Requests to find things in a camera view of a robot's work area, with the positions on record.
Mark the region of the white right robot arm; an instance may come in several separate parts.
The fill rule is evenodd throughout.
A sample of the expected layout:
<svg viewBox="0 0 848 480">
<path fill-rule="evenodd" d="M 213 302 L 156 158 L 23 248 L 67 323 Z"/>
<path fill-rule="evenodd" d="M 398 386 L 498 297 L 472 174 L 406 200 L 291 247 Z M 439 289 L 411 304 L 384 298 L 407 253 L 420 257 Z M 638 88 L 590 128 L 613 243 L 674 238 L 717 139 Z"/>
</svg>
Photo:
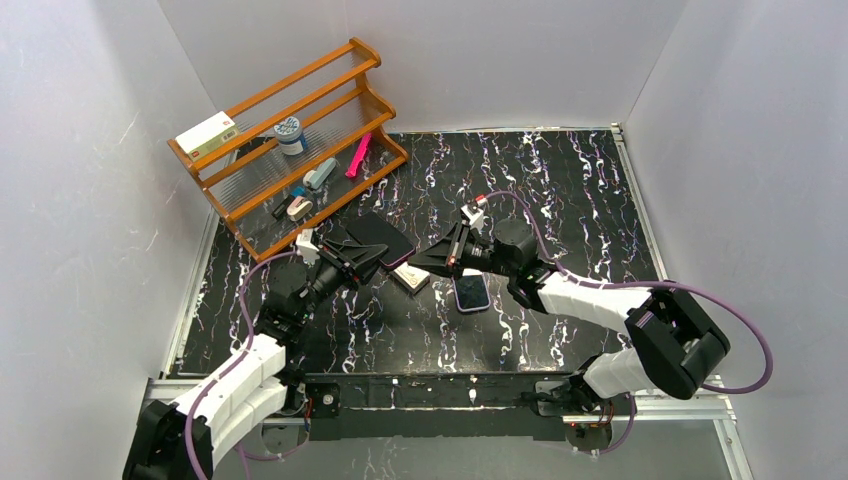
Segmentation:
<svg viewBox="0 0 848 480">
<path fill-rule="evenodd" d="M 541 258 L 537 235 L 522 220 L 498 222 L 492 241 L 458 222 L 408 262 L 446 278 L 457 279 L 467 269 L 500 275 L 526 309 L 625 334 L 628 348 L 598 354 L 569 376 L 563 396 L 582 407 L 655 388 L 689 399 L 730 351 L 726 335 L 689 293 L 674 284 L 610 289 L 572 280 Z"/>
</svg>

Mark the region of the pink marker pen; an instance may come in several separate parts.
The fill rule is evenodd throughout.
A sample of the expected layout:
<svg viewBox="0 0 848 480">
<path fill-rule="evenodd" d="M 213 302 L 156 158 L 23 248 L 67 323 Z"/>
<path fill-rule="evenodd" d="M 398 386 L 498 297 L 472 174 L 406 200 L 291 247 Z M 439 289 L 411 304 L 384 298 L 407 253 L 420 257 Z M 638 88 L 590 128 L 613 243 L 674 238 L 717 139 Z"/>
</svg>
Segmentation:
<svg viewBox="0 0 848 480">
<path fill-rule="evenodd" d="M 357 148 L 354 152 L 354 155 L 352 157 L 352 160 L 351 160 L 351 162 L 350 162 L 350 164 L 349 164 L 349 166 L 348 166 L 348 168 L 345 172 L 345 176 L 348 179 L 353 180 L 358 176 L 359 171 L 361 169 L 361 166 L 362 166 L 362 164 L 365 160 L 365 157 L 368 153 L 369 144 L 371 142 L 371 139 L 372 139 L 372 133 L 369 132 L 369 133 L 366 133 L 361 138 L 361 140 L 359 141 L 359 144 L 358 144 L 358 146 L 357 146 Z"/>
</svg>

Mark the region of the white red small box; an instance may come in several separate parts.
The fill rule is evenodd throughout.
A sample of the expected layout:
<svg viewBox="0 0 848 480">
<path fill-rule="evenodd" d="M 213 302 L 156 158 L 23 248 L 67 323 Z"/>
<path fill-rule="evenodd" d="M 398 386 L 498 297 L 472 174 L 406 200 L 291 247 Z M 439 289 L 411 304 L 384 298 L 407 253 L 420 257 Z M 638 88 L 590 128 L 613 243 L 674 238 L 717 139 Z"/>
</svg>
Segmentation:
<svg viewBox="0 0 848 480">
<path fill-rule="evenodd" d="M 390 272 L 390 276 L 411 295 L 416 295 L 430 281 L 430 274 L 428 272 L 413 267 L 407 262 L 398 265 Z"/>
</svg>

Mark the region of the white cardboard box on shelf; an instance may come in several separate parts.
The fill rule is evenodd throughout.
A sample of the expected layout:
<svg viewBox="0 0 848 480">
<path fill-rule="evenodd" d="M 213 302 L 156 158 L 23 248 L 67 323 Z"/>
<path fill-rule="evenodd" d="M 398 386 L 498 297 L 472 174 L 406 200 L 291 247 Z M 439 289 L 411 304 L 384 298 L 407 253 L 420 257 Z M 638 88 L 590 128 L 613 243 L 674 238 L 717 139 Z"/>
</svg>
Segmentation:
<svg viewBox="0 0 848 480">
<path fill-rule="evenodd" d="M 190 160 L 196 161 L 239 134 L 239 127 L 234 120 L 226 112 L 219 111 L 177 135 L 175 141 Z"/>
</svg>

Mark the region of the black front base bar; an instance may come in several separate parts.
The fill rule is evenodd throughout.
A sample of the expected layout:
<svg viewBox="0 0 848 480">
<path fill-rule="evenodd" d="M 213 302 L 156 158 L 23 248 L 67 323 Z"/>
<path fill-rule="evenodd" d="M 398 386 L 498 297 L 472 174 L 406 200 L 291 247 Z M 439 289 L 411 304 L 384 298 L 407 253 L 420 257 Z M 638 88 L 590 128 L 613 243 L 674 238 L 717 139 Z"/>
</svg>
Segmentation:
<svg viewBox="0 0 848 480">
<path fill-rule="evenodd" d="M 269 427 L 305 426 L 315 441 L 530 437 L 569 441 L 580 450 L 611 445 L 622 403 L 573 396 L 565 374 L 300 374 Z"/>
</svg>

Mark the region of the black phone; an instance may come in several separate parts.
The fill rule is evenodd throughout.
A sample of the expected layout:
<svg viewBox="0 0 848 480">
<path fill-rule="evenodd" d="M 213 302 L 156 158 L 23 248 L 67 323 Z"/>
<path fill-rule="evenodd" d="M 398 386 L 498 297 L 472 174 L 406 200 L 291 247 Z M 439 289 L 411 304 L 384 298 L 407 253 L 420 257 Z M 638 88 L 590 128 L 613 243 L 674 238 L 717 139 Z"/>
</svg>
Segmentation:
<svg viewBox="0 0 848 480">
<path fill-rule="evenodd" d="M 388 250 L 380 258 L 381 266 L 391 271 L 415 253 L 416 247 L 396 227 L 375 212 L 367 212 L 345 226 L 349 236 L 363 245 L 383 244 Z"/>
</svg>

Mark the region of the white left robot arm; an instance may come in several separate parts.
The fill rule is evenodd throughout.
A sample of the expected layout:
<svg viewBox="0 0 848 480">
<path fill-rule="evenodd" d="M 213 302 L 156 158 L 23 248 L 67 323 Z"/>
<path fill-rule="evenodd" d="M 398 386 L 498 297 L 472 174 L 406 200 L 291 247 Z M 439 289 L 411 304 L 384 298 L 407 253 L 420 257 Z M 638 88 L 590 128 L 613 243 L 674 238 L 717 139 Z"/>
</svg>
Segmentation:
<svg viewBox="0 0 848 480">
<path fill-rule="evenodd" d="M 268 416 L 285 406 L 301 381 L 286 371 L 290 350 L 317 308 L 339 289 L 367 284 L 387 253 L 384 244 L 327 240 L 272 256 L 246 276 L 268 270 L 257 313 L 239 293 L 247 323 L 242 346 L 190 390 L 153 400 L 140 413 L 125 479 L 210 479 L 221 460 Z"/>
</svg>

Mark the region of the orange wooden shelf rack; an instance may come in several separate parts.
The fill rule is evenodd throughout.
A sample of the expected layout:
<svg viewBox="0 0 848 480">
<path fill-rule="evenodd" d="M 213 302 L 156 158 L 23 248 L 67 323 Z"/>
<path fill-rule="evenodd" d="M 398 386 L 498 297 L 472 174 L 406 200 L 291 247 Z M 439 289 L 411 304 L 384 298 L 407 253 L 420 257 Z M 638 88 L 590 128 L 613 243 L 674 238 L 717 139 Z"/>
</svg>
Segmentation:
<svg viewBox="0 0 848 480">
<path fill-rule="evenodd" d="M 368 74 L 378 51 L 353 37 L 169 140 L 221 222 L 256 261 L 403 165 L 397 115 Z"/>
</svg>

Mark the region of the blue white round jar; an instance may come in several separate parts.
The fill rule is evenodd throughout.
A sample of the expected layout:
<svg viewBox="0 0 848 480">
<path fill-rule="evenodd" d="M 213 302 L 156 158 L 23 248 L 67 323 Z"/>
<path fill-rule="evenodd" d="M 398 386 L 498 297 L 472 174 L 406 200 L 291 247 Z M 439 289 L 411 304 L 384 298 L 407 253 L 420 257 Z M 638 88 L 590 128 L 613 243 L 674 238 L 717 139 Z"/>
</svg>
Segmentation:
<svg viewBox="0 0 848 480">
<path fill-rule="evenodd" d="M 308 149 L 306 137 L 300 120 L 289 116 L 273 127 L 278 147 L 284 155 L 297 156 Z"/>
</svg>

